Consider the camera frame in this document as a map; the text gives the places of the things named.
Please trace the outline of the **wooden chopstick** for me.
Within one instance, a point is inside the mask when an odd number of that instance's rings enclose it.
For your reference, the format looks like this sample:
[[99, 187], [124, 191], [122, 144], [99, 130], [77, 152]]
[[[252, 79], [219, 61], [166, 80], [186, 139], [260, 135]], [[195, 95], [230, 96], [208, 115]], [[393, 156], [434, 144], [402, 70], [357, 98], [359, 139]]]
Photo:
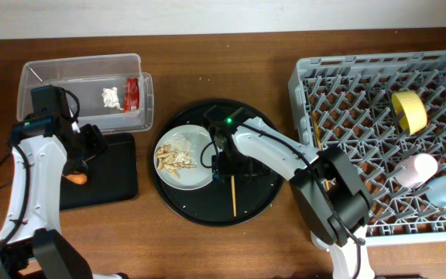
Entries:
[[237, 207], [236, 207], [236, 190], [235, 190], [235, 176], [231, 176], [231, 191], [232, 191], [232, 211], [233, 216], [237, 216]]
[[[312, 117], [312, 123], [313, 123], [314, 135], [315, 135], [317, 148], [319, 150], [323, 150], [323, 146], [322, 146], [321, 138], [320, 138], [320, 130], [319, 130], [318, 123], [317, 123], [317, 112], [312, 111], [311, 117]], [[331, 186], [330, 186], [329, 180], [324, 181], [324, 186], [325, 186], [326, 190], [330, 190]]]

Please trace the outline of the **yellow bowl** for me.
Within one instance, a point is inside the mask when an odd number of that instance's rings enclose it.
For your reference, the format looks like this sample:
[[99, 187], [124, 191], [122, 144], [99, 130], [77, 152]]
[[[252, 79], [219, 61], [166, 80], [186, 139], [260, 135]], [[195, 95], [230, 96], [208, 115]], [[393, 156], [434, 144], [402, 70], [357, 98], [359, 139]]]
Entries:
[[404, 132], [408, 132], [409, 136], [427, 126], [425, 105], [415, 91], [393, 93], [391, 100], [396, 116], [403, 114], [398, 123]]

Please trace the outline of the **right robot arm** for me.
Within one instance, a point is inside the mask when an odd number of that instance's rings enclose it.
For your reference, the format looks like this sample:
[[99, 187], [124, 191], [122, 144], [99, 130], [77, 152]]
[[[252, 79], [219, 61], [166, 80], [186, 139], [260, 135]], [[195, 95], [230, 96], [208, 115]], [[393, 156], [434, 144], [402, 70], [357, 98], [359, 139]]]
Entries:
[[312, 239], [330, 254], [334, 278], [375, 276], [365, 244], [373, 198], [340, 147], [298, 143], [243, 107], [229, 113], [214, 105], [202, 126], [223, 153], [217, 169], [237, 174], [239, 160], [254, 159], [289, 182]]

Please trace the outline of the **carrot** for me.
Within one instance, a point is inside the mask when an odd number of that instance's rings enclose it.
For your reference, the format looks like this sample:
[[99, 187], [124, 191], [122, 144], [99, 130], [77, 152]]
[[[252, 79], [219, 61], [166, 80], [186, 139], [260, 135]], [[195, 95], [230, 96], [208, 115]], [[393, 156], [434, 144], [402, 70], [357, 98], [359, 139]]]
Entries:
[[74, 184], [85, 184], [87, 182], [87, 175], [86, 174], [68, 174], [65, 176], [65, 178], [74, 183]]

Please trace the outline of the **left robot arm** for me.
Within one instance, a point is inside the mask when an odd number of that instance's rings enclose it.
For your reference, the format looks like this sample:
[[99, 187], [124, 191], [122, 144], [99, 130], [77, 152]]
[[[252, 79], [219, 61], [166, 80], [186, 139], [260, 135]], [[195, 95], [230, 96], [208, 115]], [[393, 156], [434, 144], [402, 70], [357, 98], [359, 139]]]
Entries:
[[12, 127], [7, 143], [14, 162], [12, 192], [0, 230], [0, 278], [95, 278], [87, 261], [64, 239], [60, 188], [64, 177], [87, 174], [87, 162], [108, 148], [97, 126], [78, 126], [67, 89], [47, 85], [31, 91], [33, 112]]

